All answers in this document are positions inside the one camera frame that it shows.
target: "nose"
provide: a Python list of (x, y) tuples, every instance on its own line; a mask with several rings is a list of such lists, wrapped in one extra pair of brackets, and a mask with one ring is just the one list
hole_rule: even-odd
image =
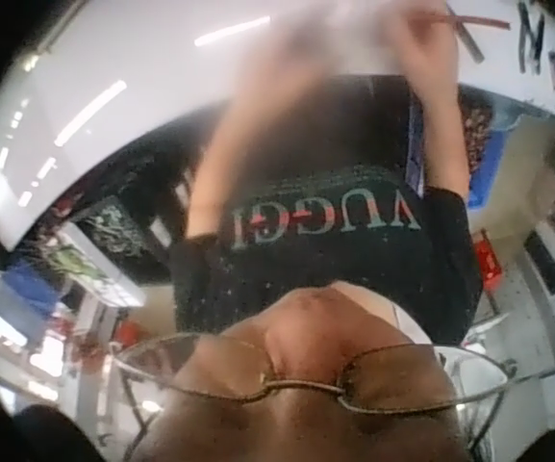
[(409, 343), (398, 329), (330, 287), (287, 294), (262, 323), (265, 349), (281, 378), (334, 384), (356, 356)]

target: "skin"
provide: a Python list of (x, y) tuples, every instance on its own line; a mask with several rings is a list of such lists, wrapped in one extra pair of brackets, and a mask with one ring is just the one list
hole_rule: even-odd
[[(445, 5), (426, 0), (423, 7), (408, 3), (385, 12), (383, 33), (423, 106), (427, 183), (465, 199), (469, 174), (457, 102), (454, 32), (445, 24), (419, 22), (414, 29), (407, 19), (412, 9), (444, 11)], [(331, 63), (326, 57), (292, 53), (292, 43), (291, 34), (276, 33), (243, 70), (239, 91), (196, 171), (188, 238), (216, 232), (249, 146), (328, 75)], [(393, 327), (391, 309), (383, 300), (342, 281), (323, 289), (298, 289), (222, 335), (264, 350), (279, 377), (335, 384), (355, 356), (410, 342)], [(227, 390), (237, 380), (228, 366), (219, 348), (200, 347), (179, 374), (184, 380)], [(390, 380), (403, 371), (383, 373)], [(413, 380), (415, 393), (438, 390), (427, 386), (433, 374), (437, 376), (437, 370), (427, 368)], [(321, 391), (285, 389), (246, 404), (173, 392), (134, 460), (370, 462), (469, 457), (453, 412), (361, 415)]]

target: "red basket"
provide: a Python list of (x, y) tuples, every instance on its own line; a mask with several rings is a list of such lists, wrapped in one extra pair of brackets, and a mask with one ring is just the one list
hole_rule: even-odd
[(502, 269), (495, 252), (492, 250), (491, 242), (487, 237), (487, 231), (482, 230), (473, 237), (473, 246), (478, 257), (478, 265), (482, 273), (485, 291), (494, 291), (501, 281)]

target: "person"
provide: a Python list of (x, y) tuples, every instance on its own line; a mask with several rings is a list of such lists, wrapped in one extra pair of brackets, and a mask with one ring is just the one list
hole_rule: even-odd
[[(183, 354), (185, 366), (145, 370), (172, 372), (164, 380), (189, 393), (172, 394), (133, 460), (469, 460), (454, 409), (432, 405), (450, 393), (440, 362), (404, 353), (458, 345), (482, 289), (454, 32), (413, 23), (412, 11), (386, 13), (383, 29), (423, 107), (422, 198), (378, 166), (239, 193), (245, 156), (324, 82), (326, 55), (276, 31), (243, 73), (195, 172), (186, 238), (171, 248), (177, 329), (216, 336), (158, 347), (164, 364)], [(391, 399), (434, 412), (365, 411)]]

